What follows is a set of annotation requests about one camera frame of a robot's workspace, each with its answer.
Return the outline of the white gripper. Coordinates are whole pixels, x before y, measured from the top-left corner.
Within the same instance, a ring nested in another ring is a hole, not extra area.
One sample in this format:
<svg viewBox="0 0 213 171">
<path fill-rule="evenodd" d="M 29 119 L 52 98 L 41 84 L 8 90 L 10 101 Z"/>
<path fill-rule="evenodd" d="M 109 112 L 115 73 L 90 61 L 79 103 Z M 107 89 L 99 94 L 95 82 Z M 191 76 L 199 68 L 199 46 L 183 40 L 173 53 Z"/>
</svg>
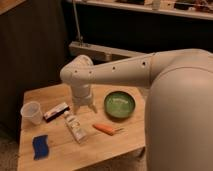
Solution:
<svg viewBox="0 0 213 171">
<path fill-rule="evenodd" d="M 77 114 L 80 106 L 88 105 L 88 107 L 94 112 L 97 113 L 97 108 L 93 104 L 93 93 L 91 90 L 91 86 L 89 84 L 86 85 L 78 85 L 72 86 L 72 100 L 75 105 L 73 105 L 73 114 Z"/>
</svg>

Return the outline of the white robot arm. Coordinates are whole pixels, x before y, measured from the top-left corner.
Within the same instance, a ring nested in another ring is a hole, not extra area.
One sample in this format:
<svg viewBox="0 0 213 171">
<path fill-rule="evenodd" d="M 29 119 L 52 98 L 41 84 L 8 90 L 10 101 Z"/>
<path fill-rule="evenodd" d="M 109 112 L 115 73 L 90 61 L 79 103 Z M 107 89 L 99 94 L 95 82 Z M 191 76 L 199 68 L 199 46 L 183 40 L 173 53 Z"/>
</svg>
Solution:
<svg viewBox="0 0 213 171">
<path fill-rule="evenodd" d="M 213 171 L 213 53 L 172 50 L 99 65 L 79 55 L 60 77 L 78 106 L 92 101 L 92 84 L 147 87 L 147 171 Z"/>
</svg>

